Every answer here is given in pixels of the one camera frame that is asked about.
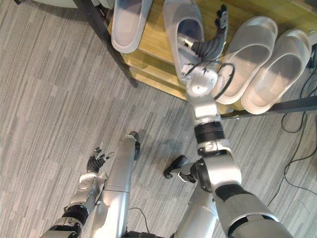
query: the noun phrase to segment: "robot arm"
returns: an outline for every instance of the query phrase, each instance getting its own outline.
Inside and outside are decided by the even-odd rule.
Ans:
[[[41,236],[41,238],[78,238],[88,216],[96,205],[106,180],[106,174],[99,175],[99,168],[105,163],[100,148],[95,149],[87,163],[87,173],[81,175],[76,193],[72,196],[70,204],[64,208],[64,214]]]
[[[198,154],[201,156],[191,166],[187,177],[199,181],[203,190],[213,194],[218,218],[227,237],[291,238],[272,212],[256,196],[240,186],[241,172],[223,133],[221,116],[215,102],[217,96],[214,98],[212,95],[218,73],[224,67],[214,60],[223,50],[228,24],[225,6],[217,14],[218,31],[213,40],[197,43],[182,35],[178,36],[181,43],[202,59],[197,65],[188,64],[182,68],[181,81],[186,83],[186,96],[192,108]],[[234,75],[234,66],[231,66],[233,70],[229,81]]]

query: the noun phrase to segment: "white slipper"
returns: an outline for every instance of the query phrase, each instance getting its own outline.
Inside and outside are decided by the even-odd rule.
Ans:
[[[116,0],[114,3],[111,43],[122,53],[139,46],[152,0]]]
[[[192,0],[165,0],[163,6],[164,26],[169,39],[176,73],[181,79],[184,64],[196,64],[199,57],[177,41],[182,33],[196,41],[204,41],[204,29],[198,6]]]
[[[260,68],[241,98],[245,110],[261,114],[270,109],[303,73],[311,53],[308,36],[298,29],[283,33],[271,58]]]
[[[240,99],[259,68],[270,58],[276,36],[276,23],[265,16],[250,18],[239,27],[222,60],[235,65],[235,74],[230,86],[217,102],[232,104]],[[222,70],[223,77],[219,77],[213,95],[223,89],[231,71],[231,67]]]

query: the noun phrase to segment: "wire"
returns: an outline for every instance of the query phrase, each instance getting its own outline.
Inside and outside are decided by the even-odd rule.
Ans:
[[[190,68],[190,70],[185,74],[185,77],[186,77],[188,74],[190,74],[196,67],[200,66],[200,65],[203,64],[204,62],[208,62],[208,63],[205,65],[205,67],[204,67],[204,70],[205,70],[205,71],[206,71],[207,66],[210,65],[210,64],[213,63],[213,62],[220,64],[220,67],[219,67],[219,69],[218,69],[218,71],[217,71],[218,74],[220,73],[220,71],[221,71],[224,67],[226,67],[226,66],[228,66],[228,65],[232,67],[232,72],[231,72],[231,74],[229,75],[228,81],[226,82],[226,84],[225,84],[225,86],[223,87],[223,89],[214,97],[214,99],[217,100],[218,98],[220,98],[220,97],[224,94],[224,92],[225,92],[225,91],[228,89],[228,87],[230,86],[230,84],[231,84],[231,82],[232,82],[232,80],[233,80],[234,73],[235,73],[235,67],[234,67],[234,65],[231,64],[231,63],[222,63],[222,62],[219,62],[219,61],[216,61],[216,60],[211,60],[211,61],[205,61],[205,60],[203,60],[203,61],[201,61],[201,62],[199,62],[199,63],[193,65],[193,66]]]
[[[218,98],[221,97],[222,94],[224,94],[224,92],[227,90],[227,88],[230,86],[232,80],[233,80],[233,76],[234,76],[234,72],[235,72],[235,68],[234,68],[234,65],[231,64],[231,63],[220,63],[220,68],[218,69],[218,72],[219,73],[222,68],[224,68],[225,66],[227,65],[230,65],[232,67],[232,72],[231,74],[229,75],[229,79],[227,81],[227,83],[225,84],[225,86],[223,87],[223,89],[214,97],[215,100],[217,100]]]
[[[129,208],[129,210],[133,210],[133,209],[137,209],[137,210],[139,210],[139,211],[142,213],[142,215],[143,215],[143,217],[144,217],[144,220],[145,220],[145,226],[146,226],[146,228],[147,228],[148,233],[150,234],[149,227],[148,227],[148,222],[147,222],[147,217],[145,216],[145,214],[144,214],[144,212],[142,211],[142,209],[139,208],[139,207],[131,207],[131,208]]]
[[[317,67],[312,71],[312,73],[310,74],[310,76],[308,77],[308,79],[306,80],[306,82],[304,83],[302,89],[301,89],[301,92],[300,92],[300,98],[303,98],[304,96],[304,90],[305,90],[305,87],[306,85],[308,84],[308,82],[313,78],[313,75],[316,73],[316,70],[317,70]],[[310,97],[312,94],[315,94],[317,91],[317,86],[308,94],[307,97]],[[298,186],[298,185],[294,185],[293,183],[291,183],[288,178],[286,177],[287,175],[287,172],[291,166],[292,163],[294,162],[297,162],[297,161],[302,161],[302,160],[306,160],[306,159],[309,159],[311,158],[316,152],[317,152],[317,116],[315,117],[315,127],[316,127],[316,146],[314,148],[314,150],[308,155],[308,156],[305,156],[303,158],[300,158],[300,159],[296,159],[294,160],[295,158],[295,155],[297,154],[299,148],[300,148],[300,145],[302,143],[302,139],[303,139],[303,136],[304,136],[304,132],[305,132],[305,129],[306,129],[306,125],[307,125],[307,112],[303,112],[302,113],[302,118],[301,118],[301,122],[300,122],[300,125],[298,126],[298,128],[294,131],[291,131],[291,130],[287,130],[285,125],[284,125],[284,120],[285,118],[287,117],[288,113],[284,114],[284,116],[282,117],[282,120],[281,120],[281,127],[284,131],[288,132],[288,133],[298,133],[300,130],[302,130],[302,133],[300,135],[300,138],[299,138],[299,141],[298,141],[298,144],[296,146],[296,149],[293,153],[293,155],[291,156],[289,162],[286,164],[286,166],[284,167],[284,173],[283,173],[283,177],[281,179],[281,182],[279,183],[279,186],[278,186],[278,189],[276,191],[276,193],[274,194],[274,196],[272,197],[272,199],[269,201],[268,205],[269,206],[272,201],[274,200],[274,198],[278,195],[280,189],[281,189],[281,185],[285,179],[285,181],[293,186],[293,187],[296,187],[296,188],[299,188],[299,189],[303,189],[303,190],[306,190],[306,191],[309,191],[311,192],[312,194],[316,195],[317,196],[317,193],[314,192],[314,191],[311,191],[309,190],[308,188],[305,188],[305,187],[301,187],[301,186]]]

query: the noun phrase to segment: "grey carpet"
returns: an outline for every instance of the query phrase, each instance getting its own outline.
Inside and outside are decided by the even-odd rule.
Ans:
[[[298,97],[308,76],[284,99]],[[131,206],[144,210],[152,233],[175,231],[194,189],[162,171],[185,154],[198,159],[187,104],[142,83],[132,88],[76,9],[34,2],[0,5],[0,237],[39,237],[63,213],[92,149],[116,151],[136,130],[142,153],[133,168]],[[314,116],[296,158],[316,144]],[[281,115],[223,122],[243,186],[268,203],[299,135],[284,132]],[[296,128],[300,114],[287,121]],[[103,170],[110,171],[113,160]],[[288,178],[317,191],[316,155],[292,165]],[[297,238],[317,236],[317,197],[285,182],[270,209]],[[90,219],[83,238],[89,236]],[[137,210],[129,230],[145,231]],[[213,237],[223,238],[217,224]]]

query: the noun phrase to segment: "shoe rack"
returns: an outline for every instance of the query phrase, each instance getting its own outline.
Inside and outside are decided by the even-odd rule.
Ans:
[[[175,97],[186,99],[185,85],[177,76],[173,65],[172,53],[163,22],[164,0],[153,0],[147,23],[138,49],[130,54],[122,54],[125,63],[130,66],[133,77]],[[298,28],[308,35],[317,31],[317,9],[303,0],[196,0],[200,8],[205,40],[214,37],[216,12],[225,4],[229,12],[227,44],[235,31],[247,19],[264,15],[272,18],[278,25],[279,35],[291,28]],[[242,110],[239,103],[219,105],[220,112],[230,112],[230,108]]]

